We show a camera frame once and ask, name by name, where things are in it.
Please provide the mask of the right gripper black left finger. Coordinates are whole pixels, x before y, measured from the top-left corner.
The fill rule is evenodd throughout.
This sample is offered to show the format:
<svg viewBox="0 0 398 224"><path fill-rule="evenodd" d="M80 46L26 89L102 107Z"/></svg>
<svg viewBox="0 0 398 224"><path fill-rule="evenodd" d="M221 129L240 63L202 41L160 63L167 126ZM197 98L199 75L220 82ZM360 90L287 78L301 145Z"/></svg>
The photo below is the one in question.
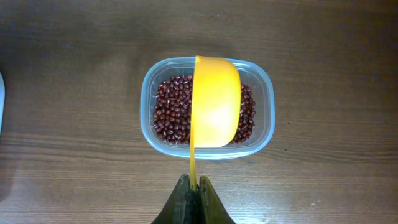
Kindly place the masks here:
<svg viewBox="0 0 398 224"><path fill-rule="evenodd" d="M192 224L194 201L189 175L183 174L152 224Z"/></svg>

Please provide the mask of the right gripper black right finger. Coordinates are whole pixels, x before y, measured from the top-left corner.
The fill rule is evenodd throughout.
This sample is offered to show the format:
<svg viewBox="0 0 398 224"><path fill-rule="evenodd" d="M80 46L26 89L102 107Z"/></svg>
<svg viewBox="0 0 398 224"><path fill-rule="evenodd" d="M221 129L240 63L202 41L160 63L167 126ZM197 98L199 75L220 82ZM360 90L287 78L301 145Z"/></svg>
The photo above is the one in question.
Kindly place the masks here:
<svg viewBox="0 0 398 224"><path fill-rule="evenodd" d="M207 176L200 177L200 197L204 223L235 224Z"/></svg>

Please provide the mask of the yellow plastic measuring scoop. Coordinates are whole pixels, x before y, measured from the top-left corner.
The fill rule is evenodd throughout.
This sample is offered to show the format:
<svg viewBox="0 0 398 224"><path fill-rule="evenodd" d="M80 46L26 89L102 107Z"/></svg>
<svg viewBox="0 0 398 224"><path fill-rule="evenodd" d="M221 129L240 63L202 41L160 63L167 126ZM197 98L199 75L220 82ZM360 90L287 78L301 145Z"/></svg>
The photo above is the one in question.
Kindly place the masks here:
<svg viewBox="0 0 398 224"><path fill-rule="evenodd" d="M226 59L195 57L190 131L190 186L197 188L195 149L223 147L236 133L241 106L241 80Z"/></svg>

